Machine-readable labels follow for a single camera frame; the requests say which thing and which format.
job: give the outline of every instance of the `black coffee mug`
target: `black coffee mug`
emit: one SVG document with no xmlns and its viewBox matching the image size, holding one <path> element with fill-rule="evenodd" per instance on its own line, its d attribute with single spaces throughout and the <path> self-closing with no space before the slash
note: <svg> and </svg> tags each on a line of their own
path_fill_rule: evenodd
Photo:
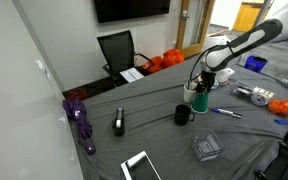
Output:
<svg viewBox="0 0 288 180">
<path fill-rule="evenodd" d="M 179 126 L 185 125 L 188 121 L 194 121 L 195 113 L 191 112 L 191 108 L 184 104 L 176 106 L 174 120 Z"/>
</svg>

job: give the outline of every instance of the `orange bag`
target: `orange bag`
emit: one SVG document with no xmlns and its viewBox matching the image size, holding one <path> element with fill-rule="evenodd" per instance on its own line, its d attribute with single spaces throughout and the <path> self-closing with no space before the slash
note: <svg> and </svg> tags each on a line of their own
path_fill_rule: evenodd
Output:
<svg viewBox="0 0 288 180">
<path fill-rule="evenodd" d="M 162 69 L 184 62 L 184 54 L 178 49 L 170 49 L 163 54 Z"/>
<path fill-rule="evenodd" d="M 155 73 L 155 72 L 161 70 L 160 64 L 163 61 L 161 56 L 155 56 L 151 59 L 151 61 L 153 61 L 154 66 L 150 67 L 152 64 L 150 62 L 147 62 L 142 66 L 142 68 L 146 69 L 150 73 Z"/>
<path fill-rule="evenodd" d="M 288 115 L 288 100 L 284 99 L 279 101 L 277 99 L 273 99 L 268 104 L 268 108 L 272 113 Z"/>
</svg>

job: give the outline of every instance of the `wall-mounted tv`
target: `wall-mounted tv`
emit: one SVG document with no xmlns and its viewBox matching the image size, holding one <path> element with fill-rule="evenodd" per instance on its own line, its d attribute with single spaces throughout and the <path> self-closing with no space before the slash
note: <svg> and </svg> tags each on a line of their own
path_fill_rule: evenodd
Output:
<svg viewBox="0 0 288 180">
<path fill-rule="evenodd" d="M 167 14 L 170 0 L 94 0 L 99 23 Z"/>
</svg>

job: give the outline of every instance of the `gray table surface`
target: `gray table surface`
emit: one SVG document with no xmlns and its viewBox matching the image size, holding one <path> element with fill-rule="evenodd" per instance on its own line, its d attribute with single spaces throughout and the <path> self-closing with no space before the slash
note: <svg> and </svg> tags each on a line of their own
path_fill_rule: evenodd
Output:
<svg viewBox="0 0 288 180">
<path fill-rule="evenodd" d="M 208 107 L 243 114 L 243 119 L 208 111 L 196 114 L 195 121 L 185 126 L 174 123 L 175 107 L 184 104 L 183 85 L 194 61 L 83 102 L 97 149 L 96 154 L 88 156 L 76 144 L 85 179 L 120 179 L 120 164 L 141 151 L 146 151 L 163 180 L 254 179 L 253 170 L 267 167 L 277 155 L 277 142 L 288 132 L 288 125 L 276 124 L 273 119 L 288 120 L 288 116 L 280 117 L 232 95 L 230 85 L 213 90 Z M 273 91 L 278 99 L 288 99 L 288 85 L 239 66 L 232 68 L 236 71 L 233 79 Z M 126 132 L 122 137 L 114 136 L 112 131 L 112 120 L 119 107 L 125 110 Z M 71 123 L 71 128 L 77 140 L 76 124 Z M 199 162 L 191 148 L 192 133 L 201 129 L 213 130 L 225 147 L 214 160 Z"/>
</svg>

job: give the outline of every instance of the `pen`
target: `pen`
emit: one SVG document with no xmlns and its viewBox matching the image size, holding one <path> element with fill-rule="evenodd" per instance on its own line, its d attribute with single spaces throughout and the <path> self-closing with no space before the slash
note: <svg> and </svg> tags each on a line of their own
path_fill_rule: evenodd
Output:
<svg viewBox="0 0 288 180">
<path fill-rule="evenodd" d="M 243 118 L 243 115 L 234 113 L 232 111 L 227 111 L 227 110 L 223 110 L 223 109 L 216 109 L 216 108 L 212 108 L 212 111 L 215 113 L 219 113 L 219 114 L 225 114 L 225 115 L 233 116 L 235 118 L 240 118 L 240 119 Z"/>
</svg>

